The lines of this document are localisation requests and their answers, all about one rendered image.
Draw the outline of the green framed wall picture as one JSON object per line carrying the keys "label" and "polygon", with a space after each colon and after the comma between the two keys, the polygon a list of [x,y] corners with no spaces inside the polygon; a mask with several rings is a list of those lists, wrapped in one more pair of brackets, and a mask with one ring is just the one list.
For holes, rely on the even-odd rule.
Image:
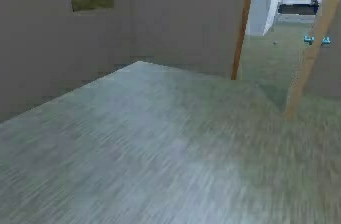
{"label": "green framed wall picture", "polygon": [[115,0],[70,0],[70,3],[73,12],[87,12],[113,8]]}

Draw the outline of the black and white furniture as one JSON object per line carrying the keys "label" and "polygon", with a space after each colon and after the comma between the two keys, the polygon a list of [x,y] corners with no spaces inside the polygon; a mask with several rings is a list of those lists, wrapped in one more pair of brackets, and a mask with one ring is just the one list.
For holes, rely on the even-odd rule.
{"label": "black and white furniture", "polygon": [[316,15],[319,8],[319,0],[282,0],[277,12],[291,15]]}

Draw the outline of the orange wooden door frame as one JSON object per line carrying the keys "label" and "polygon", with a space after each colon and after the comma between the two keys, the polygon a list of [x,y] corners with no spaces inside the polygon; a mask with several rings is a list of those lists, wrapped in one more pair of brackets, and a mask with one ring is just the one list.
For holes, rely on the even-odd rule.
{"label": "orange wooden door frame", "polygon": [[243,0],[243,9],[241,14],[241,25],[239,27],[239,33],[238,38],[236,42],[236,49],[234,54],[234,61],[232,66],[232,74],[231,74],[231,80],[237,80],[238,76],[238,69],[240,65],[240,58],[241,58],[241,52],[242,52],[242,46],[244,41],[244,36],[246,32],[246,26],[248,21],[248,15],[251,5],[251,0]]}

